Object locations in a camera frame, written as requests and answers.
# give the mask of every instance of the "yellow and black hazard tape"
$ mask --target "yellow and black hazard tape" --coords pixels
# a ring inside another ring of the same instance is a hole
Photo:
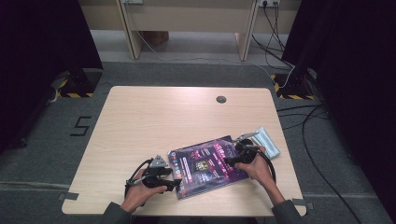
[[[279,84],[275,82],[276,75],[271,75],[271,79],[274,81],[276,96],[281,99],[292,99],[292,100],[314,100],[315,97],[311,94],[285,94],[282,92],[282,88],[279,87]]]
[[[81,97],[92,97],[93,92],[76,92],[69,90],[66,86],[68,79],[66,78],[58,88],[58,97],[69,97],[69,98],[81,98]]]

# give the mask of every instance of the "person's left hand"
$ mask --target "person's left hand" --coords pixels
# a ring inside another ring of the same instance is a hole
[[[144,171],[144,169],[141,169],[139,173],[137,173],[135,178],[140,178]],[[140,181],[136,186],[131,186],[128,189],[128,193],[126,194],[125,200],[120,208],[122,208],[126,212],[133,213],[136,208],[144,204],[151,196],[157,193],[163,193],[166,190],[166,186],[149,189]]]

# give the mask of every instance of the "wooden tabletop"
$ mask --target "wooden tabletop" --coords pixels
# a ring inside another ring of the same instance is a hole
[[[217,102],[224,96],[226,102]],[[271,92],[253,88],[114,87],[70,187],[76,200],[64,200],[66,214],[103,214],[121,204],[125,180],[143,161],[170,150],[236,138],[263,127],[281,154],[273,159],[276,181],[286,199],[302,199]],[[154,195],[136,215],[272,216],[265,190],[246,179],[179,201],[175,191]],[[305,206],[296,206],[301,215]]]

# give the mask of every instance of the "person's arm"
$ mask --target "person's arm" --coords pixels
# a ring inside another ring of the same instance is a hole
[[[279,188],[277,187],[271,172],[268,168],[268,163],[259,154],[250,164],[238,162],[235,168],[246,171],[250,178],[257,180],[267,192],[272,204],[274,205],[272,211],[278,224],[283,223],[303,223],[300,214],[297,212],[291,200],[285,200]]]
[[[136,178],[140,178],[144,170],[140,170]],[[103,213],[101,224],[129,224],[131,214],[144,204],[151,196],[163,193],[167,190],[166,186],[149,189],[142,182],[128,189],[128,193],[121,205],[110,203]]]

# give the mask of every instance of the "black partition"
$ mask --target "black partition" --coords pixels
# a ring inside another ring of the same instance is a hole
[[[0,153],[29,132],[63,71],[102,69],[78,0],[0,1]]]
[[[284,60],[301,59],[325,2],[302,1]],[[332,3],[332,23],[309,67],[347,150],[396,222],[396,1]]]

